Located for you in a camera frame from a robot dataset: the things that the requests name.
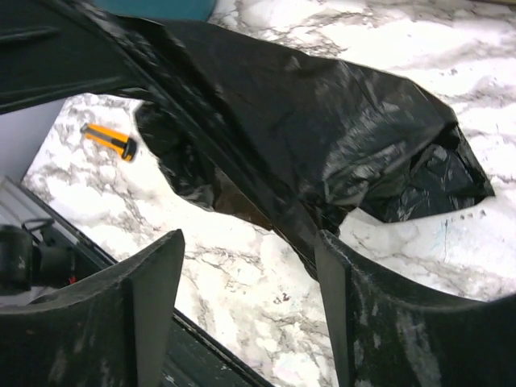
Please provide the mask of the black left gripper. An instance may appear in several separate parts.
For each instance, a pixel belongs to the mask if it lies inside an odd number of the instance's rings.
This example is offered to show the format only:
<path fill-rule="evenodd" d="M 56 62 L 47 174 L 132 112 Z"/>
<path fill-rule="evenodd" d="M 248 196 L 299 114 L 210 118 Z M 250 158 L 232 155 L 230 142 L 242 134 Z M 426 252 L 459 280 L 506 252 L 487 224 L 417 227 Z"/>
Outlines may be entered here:
<path fill-rule="evenodd" d="M 88 2 L 1 3 L 1 112 L 76 94 L 139 97 L 137 67 L 94 21 L 106 15 Z"/>

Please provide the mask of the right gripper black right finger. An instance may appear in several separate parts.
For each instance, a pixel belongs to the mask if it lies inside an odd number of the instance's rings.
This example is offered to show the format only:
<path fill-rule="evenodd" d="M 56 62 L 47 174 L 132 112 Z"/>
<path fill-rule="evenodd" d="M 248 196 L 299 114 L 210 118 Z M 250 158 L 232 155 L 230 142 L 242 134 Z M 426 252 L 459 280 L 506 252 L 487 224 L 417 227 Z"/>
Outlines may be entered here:
<path fill-rule="evenodd" d="M 314 252 L 340 385 L 514 385 L 514 296 L 480 302 L 420 285 L 326 231 Z"/>

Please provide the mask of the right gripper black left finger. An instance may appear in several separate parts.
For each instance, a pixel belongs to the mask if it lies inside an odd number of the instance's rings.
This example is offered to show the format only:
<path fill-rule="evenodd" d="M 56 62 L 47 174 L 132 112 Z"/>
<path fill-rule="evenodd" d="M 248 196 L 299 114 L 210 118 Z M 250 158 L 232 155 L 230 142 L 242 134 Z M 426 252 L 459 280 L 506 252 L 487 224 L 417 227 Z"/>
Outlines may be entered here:
<path fill-rule="evenodd" d="M 157 386 L 185 251 L 170 231 L 131 258 L 1 309 L 3 386 Z"/>

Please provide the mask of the black plastic trash bag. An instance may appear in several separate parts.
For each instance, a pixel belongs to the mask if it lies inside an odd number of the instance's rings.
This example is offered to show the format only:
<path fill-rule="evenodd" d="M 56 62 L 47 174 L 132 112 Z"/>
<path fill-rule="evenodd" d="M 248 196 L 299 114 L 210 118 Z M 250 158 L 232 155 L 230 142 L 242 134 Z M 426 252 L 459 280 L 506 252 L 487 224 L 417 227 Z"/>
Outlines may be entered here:
<path fill-rule="evenodd" d="M 138 131 L 173 191 L 275 231 L 316 273 L 314 239 L 355 208 L 384 223 L 493 196 L 451 107 L 413 81 L 196 21 L 64 1 L 139 98 Z"/>

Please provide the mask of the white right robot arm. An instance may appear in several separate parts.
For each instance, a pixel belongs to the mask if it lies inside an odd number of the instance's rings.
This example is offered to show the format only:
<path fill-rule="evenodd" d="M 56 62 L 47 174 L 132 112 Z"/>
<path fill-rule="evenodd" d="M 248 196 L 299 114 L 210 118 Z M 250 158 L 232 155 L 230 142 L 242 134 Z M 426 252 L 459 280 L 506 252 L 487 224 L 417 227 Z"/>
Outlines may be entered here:
<path fill-rule="evenodd" d="M 2 227 L 2 293 L 53 288 L 2 308 L 2 385 L 264 385 L 173 321 L 184 250 L 183 234 L 172 231 L 78 279 L 73 250 Z M 514 296 L 478 302 L 427 288 L 326 232 L 315 257 L 340 385 L 514 385 Z"/>

